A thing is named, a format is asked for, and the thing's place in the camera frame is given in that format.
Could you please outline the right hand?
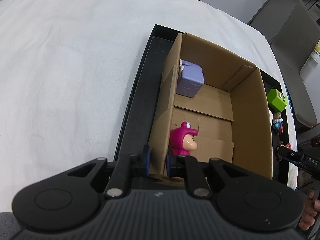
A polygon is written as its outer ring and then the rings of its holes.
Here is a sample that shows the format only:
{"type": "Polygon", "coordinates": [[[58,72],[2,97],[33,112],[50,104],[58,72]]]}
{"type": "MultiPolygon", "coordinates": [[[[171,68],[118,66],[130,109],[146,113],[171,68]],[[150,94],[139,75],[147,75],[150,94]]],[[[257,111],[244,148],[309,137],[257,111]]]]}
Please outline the right hand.
{"type": "Polygon", "coordinates": [[[311,190],[304,201],[304,209],[299,221],[299,228],[308,230],[315,223],[315,216],[319,212],[319,200],[313,200],[315,192],[311,190]]]}

